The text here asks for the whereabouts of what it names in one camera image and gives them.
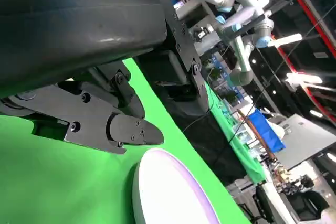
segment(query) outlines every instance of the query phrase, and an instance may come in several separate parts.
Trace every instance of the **white robotic arm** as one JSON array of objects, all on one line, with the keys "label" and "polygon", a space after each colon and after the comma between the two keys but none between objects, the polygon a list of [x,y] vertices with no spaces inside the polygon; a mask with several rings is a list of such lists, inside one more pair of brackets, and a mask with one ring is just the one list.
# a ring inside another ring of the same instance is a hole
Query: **white robotic arm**
[{"label": "white robotic arm", "polygon": [[212,24],[219,37],[227,44],[230,44],[235,51],[238,63],[230,74],[231,81],[235,85],[247,85],[253,79],[253,71],[248,58],[254,47],[266,47],[271,41],[271,31],[274,22],[265,18],[254,27],[255,33],[241,38],[231,38],[230,35],[241,28],[242,24],[248,24],[251,19],[257,18],[264,13],[263,6],[258,0],[205,0],[216,5],[219,12],[228,13],[232,10],[234,1],[239,2],[242,8],[232,15],[228,20],[219,16]]}]

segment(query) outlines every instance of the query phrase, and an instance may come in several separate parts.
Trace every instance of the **purple rim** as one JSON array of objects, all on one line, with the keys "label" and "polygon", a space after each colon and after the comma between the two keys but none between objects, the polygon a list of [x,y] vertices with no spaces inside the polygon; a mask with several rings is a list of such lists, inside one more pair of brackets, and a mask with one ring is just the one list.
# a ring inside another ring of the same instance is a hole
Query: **purple rim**
[{"label": "purple rim", "polygon": [[189,186],[192,188],[194,191],[197,199],[201,203],[203,209],[205,210],[206,217],[211,224],[221,224],[217,213],[215,212],[211,202],[209,201],[208,197],[206,196],[205,192],[203,191],[202,187],[200,184],[197,182],[195,177],[192,175],[192,173],[188,170],[187,167],[179,160],[177,159],[174,155],[171,153],[160,149],[160,148],[153,148],[148,150],[148,152],[160,152],[163,156],[168,157],[170,160],[172,160],[174,167],[180,172],[180,174],[183,176],[183,178],[188,182]]}]

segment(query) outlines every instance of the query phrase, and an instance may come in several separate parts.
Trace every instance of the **black rubber cover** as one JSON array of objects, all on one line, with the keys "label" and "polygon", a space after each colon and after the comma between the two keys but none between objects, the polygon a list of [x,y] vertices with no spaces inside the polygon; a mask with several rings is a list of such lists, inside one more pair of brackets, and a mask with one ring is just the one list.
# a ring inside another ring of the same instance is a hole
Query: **black rubber cover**
[{"label": "black rubber cover", "polygon": [[165,38],[159,0],[0,0],[0,98]]}]

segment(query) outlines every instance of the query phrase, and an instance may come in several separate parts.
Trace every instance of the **green tablecloth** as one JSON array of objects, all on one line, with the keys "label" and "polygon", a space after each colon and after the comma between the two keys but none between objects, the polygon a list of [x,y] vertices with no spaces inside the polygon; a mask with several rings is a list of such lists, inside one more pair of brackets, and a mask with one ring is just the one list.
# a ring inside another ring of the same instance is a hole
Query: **green tablecloth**
[{"label": "green tablecloth", "polygon": [[[146,119],[164,134],[165,143],[159,147],[190,169],[222,223],[249,223],[174,124],[134,61],[125,64]],[[29,121],[0,116],[0,223],[134,223],[133,173],[149,147],[128,146],[124,155],[110,154],[33,136],[32,127]]]},{"label": "green tablecloth", "polygon": [[[230,118],[230,115],[224,115],[223,111],[227,111],[226,107],[208,85],[206,86],[206,90],[208,92],[209,106],[212,107],[211,112],[229,141],[235,133],[232,129],[233,119]],[[230,145],[235,151],[252,182],[255,184],[262,182],[265,179],[263,167],[260,165],[258,160],[249,155],[248,147],[243,145],[236,136],[232,139]]]}]

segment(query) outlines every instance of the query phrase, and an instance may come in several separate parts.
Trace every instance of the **black cable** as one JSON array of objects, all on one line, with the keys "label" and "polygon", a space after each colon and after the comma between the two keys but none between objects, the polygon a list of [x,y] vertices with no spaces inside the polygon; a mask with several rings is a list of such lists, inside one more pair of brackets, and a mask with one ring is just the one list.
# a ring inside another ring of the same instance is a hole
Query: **black cable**
[{"label": "black cable", "polygon": [[283,59],[283,61],[281,62],[281,64],[278,66],[278,68],[274,71],[274,74],[271,76],[271,78],[269,79],[269,81],[266,83],[265,87],[262,89],[260,95],[257,97],[256,101],[252,104],[250,110],[247,112],[246,117],[241,121],[241,123],[239,124],[238,128],[236,129],[234,135],[230,138],[228,145],[225,145],[222,150],[220,151],[219,155],[217,156],[217,158],[215,159],[215,161],[213,162],[212,166],[214,166],[220,156],[222,155],[223,151],[225,150],[225,148],[230,146],[230,143],[232,142],[232,140],[234,139],[234,137],[236,136],[237,132],[239,131],[240,127],[245,123],[246,118],[248,117],[248,115],[250,114],[252,108],[254,108],[254,106],[257,104],[258,100],[260,99],[260,97],[262,96],[263,92],[266,90],[266,88],[268,87],[268,85],[270,84],[270,82],[273,80],[273,78],[276,76],[277,72],[279,71],[279,69],[282,67],[282,65],[286,62],[286,59],[289,58],[289,56],[293,53],[293,51],[299,46],[299,44],[304,41],[304,39],[310,34],[311,31],[313,31],[315,29],[315,27],[336,7],[336,4],[334,4],[317,22],[316,24],[314,24],[312,26],[312,28],[309,29],[309,31],[303,36],[302,40],[299,41],[287,54],[286,58]]},{"label": "black cable", "polygon": [[215,104],[214,98],[212,97],[212,105],[211,107],[206,111],[206,113],[202,116],[200,116],[199,118],[197,118],[196,120],[194,120],[193,122],[191,122],[186,128],[184,128],[184,130],[182,131],[183,133],[190,127],[192,126],[194,123],[198,122],[199,120],[203,119],[204,117],[206,117],[207,115],[209,115],[210,111],[212,110],[213,106]]}]

